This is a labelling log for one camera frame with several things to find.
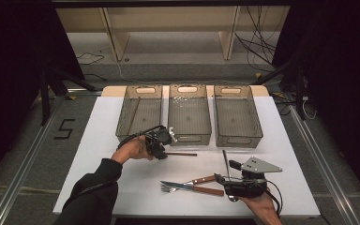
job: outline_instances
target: human hand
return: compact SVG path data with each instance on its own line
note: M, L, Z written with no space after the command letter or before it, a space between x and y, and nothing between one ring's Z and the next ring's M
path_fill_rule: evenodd
M154 157L147 151L145 146L145 136L140 136L126 142L120 149L112 154L111 159L124 164L130 158L147 158L152 160Z
M264 192L262 196L250 199L244 197L236 198L244 202L263 224L281 224L273 204L273 199L267 193Z

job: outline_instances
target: black sleeve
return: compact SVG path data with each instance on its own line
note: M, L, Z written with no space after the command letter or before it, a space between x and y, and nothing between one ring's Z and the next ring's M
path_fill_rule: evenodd
M57 224L110 224L118 195L122 164L104 158L95 173L88 173L72 189Z

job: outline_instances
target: wire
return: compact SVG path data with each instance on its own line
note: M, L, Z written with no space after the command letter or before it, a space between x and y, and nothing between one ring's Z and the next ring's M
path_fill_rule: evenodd
M276 204L277 204L277 216L280 218L280 212L279 212L279 210L280 210L280 204L279 204L279 201L278 201L278 199L273 195L273 194L271 194L270 193L270 191L268 191L267 189L264 191L265 193L267 193L270 197L271 197L271 199L273 199L274 200L274 202L276 202Z
M269 93L269 95L273 98L279 98L279 100L281 101L285 101L285 102L295 102L295 101L290 101L289 99L285 98L285 97L282 97L280 95L277 95L275 93Z
M101 80L103 80L104 82L107 81L107 79L103 78L103 77L100 77L98 76L97 74L94 74L94 73L86 73L86 74L83 74L84 76L95 76L95 77L98 77L100 78Z
M267 59L264 59L261 55L259 55L257 52L254 52L253 50L250 49L250 45L246 46L245 43L242 41L242 39L238 36L238 34L236 34L236 37L239 39L239 41L241 42L241 44L248 50L251 51L252 53L254 53L256 56L258 56L259 58L261 58L264 62L266 62L267 64L271 65L270 61L268 61Z
M97 59L97 60L95 60L95 61L93 61L93 62L91 62L91 63L87 63L87 64L80 63L81 65L91 65L91 64L96 63L96 62L98 62L98 61L100 61L101 59L104 58L104 55L101 55L101 54L93 54L93 53L85 52L85 53L81 54L80 56L78 56L77 59L81 59L81 58L82 58L84 55L86 55L86 54L90 54L90 55L92 55L92 56L98 56L98 57L100 57L100 58Z
M282 113L283 110L285 110L286 108L288 108L289 106L292 106L292 104L287 104L285 107L283 107L280 111L279 111L279 115L289 115L289 113L291 113L291 110L289 110L286 113Z
M317 111L315 111L314 116L309 117L308 114L306 113L306 109L305 109L305 106L304 106L305 104L306 104L306 100L303 101L303 112L305 113L306 117L308 119L315 119L315 116L317 116Z
M280 209L279 209L279 213L282 212L282 208L283 208L283 200L282 200L282 194L280 193L280 190L278 188L278 186L276 184L274 184L273 182L267 180L268 183L270 183L271 185L273 185L277 191L278 191L278 194L279 194L279 198L280 198Z
M151 127L151 128L149 128L149 129L147 129L147 130L145 130L145 131L140 131L140 132L138 132L138 133L135 133L135 134L132 134L132 135L130 135L130 136L127 136L123 141L121 141L119 144L118 144L118 147L116 148L116 151L118 151L118 149L120 149L125 143L127 143L128 141L130 141L130 140L132 140L132 139L134 139L134 138L136 138L136 137L139 137L139 136L141 136L141 135L144 135L144 136L146 136L146 137L149 137L149 138L151 138L152 136L149 136L149 134L147 134L147 132L149 132L149 131L151 131L151 130L154 130L154 129L156 129L156 128L165 128L164 126L162 126L162 125L158 125L158 126L155 126L155 127Z
M255 27L255 30L253 31L253 37L252 37L252 40L245 40L245 39L240 38L239 36L237 36L237 37L238 37L238 39L241 41L242 45L247 49L247 62L250 64L251 67L253 67L253 68L255 68L255 69L258 69L258 70L267 71L267 70L261 69L261 68L260 68L259 66L257 66L257 65L252 66L252 64L254 64L254 61L255 61L255 57L256 57L256 56L258 56L258 57L260 57L260 58L263 58L261 55L259 55L259 54L257 54L256 52L254 52L254 51L251 50L250 47L251 47L252 44L258 45L258 46L259 46L259 49L262 49L262 52L263 52L263 54L264 54L264 56L265 56L265 60L264 60L264 61L265 61L266 63L268 63L268 64L271 65L271 63L270 63L269 60L268 60L268 56L267 56L265 50L269 51L269 53L270 53L271 56L273 57L274 55L273 55L272 51L275 50L275 47L274 47L273 45L268 44L268 43L267 43L267 40L269 40L269 39L276 33L276 31L278 30L279 26L282 24L282 21L283 21L284 15L285 15L286 8L287 8L287 7L284 7L284 8L283 8L281 18L280 18L279 23L277 24L274 32L270 35L269 38L264 39L264 38L263 38L263 26L264 26L264 23L265 23L265 19L266 19L266 16L267 16L267 12L268 12L268 10L270 9L270 7L267 7L267 9L265 10L264 16L263 16L263 18L262 18L262 22L261 22L261 17L262 17L263 8L262 8L261 6L258 7L258 18L257 18L257 22L255 22L255 20L253 19L252 15L251 15L251 13L250 13L249 7L247 7L247 12L248 12L248 14L249 14L250 19L251 19L252 22L253 22L253 26ZM258 40L261 42L261 44L253 42L253 39L254 39L254 38L258 39ZM252 64L251 64L251 63L249 62L249 60L248 60L248 58L249 58L248 53L249 53L249 52L252 52L252 53L254 54L254 55L253 55Z

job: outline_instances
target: wooden handle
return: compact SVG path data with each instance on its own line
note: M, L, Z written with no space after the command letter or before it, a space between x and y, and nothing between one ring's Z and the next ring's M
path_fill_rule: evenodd
M208 188L208 187L194 186L194 191L198 191L198 192L206 193L206 194L224 196L224 190L220 190L220 189L212 189L212 188Z
M211 175L211 176L206 176L203 178L199 178L199 179L194 179L192 180L192 184L197 185L200 183L206 183L206 182L210 182L210 181L214 181L215 180L215 176Z

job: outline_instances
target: metal fork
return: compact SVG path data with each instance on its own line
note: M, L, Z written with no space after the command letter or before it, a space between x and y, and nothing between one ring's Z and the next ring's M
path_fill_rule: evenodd
M164 184L160 184L160 190L163 191L163 192L166 192L166 193L174 192L177 189L178 188L176 188L176 187L169 187L169 186L166 186Z

